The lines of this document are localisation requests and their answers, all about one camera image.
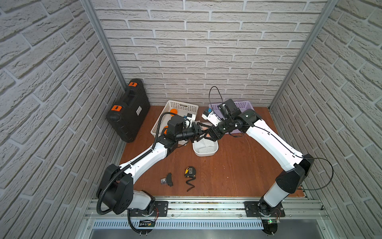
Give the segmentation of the white foam net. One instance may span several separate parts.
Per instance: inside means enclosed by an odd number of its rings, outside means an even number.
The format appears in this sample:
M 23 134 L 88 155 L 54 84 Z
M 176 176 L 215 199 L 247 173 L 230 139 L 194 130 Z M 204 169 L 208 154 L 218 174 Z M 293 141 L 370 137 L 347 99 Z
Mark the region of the white foam net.
M 209 154 L 216 152 L 216 145 L 214 142 L 212 143 L 201 143 L 199 146 L 198 152 L 200 154 Z

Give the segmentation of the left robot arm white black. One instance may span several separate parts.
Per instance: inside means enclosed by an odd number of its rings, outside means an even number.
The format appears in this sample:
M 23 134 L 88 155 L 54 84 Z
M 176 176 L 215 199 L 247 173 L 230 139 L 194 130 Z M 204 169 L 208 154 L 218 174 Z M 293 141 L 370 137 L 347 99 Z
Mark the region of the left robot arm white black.
M 160 127 L 157 127 L 150 148 L 127 163 L 107 167 L 96 193 L 96 211 L 99 215 L 110 212 L 118 215 L 129 209 L 142 210 L 147 215 L 154 211 L 155 198 L 147 192 L 135 191 L 134 182 L 154 164 L 175 151 L 179 141 L 194 141 L 206 133 L 195 122 L 184 128 L 185 121 L 183 117 L 172 113 L 166 128 L 160 131 Z

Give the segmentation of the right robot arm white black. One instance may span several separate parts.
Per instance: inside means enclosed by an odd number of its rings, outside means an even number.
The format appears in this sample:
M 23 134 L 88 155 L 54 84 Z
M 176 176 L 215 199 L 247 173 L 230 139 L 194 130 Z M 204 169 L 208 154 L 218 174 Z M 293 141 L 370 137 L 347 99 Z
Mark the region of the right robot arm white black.
M 264 217 L 271 216 L 288 195 L 296 192 L 314 163 L 310 154 L 303 155 L 288 145 L 252 109 L 244 112 L 237 109 L 222 119 L 212 109 L 207 109 L 203 112 L 202 118 L 213 124 L 205 138 L 217 141 L 227 132 L 238 129 L 257 141 L 283 169 L 258 203 L 259 213 Z

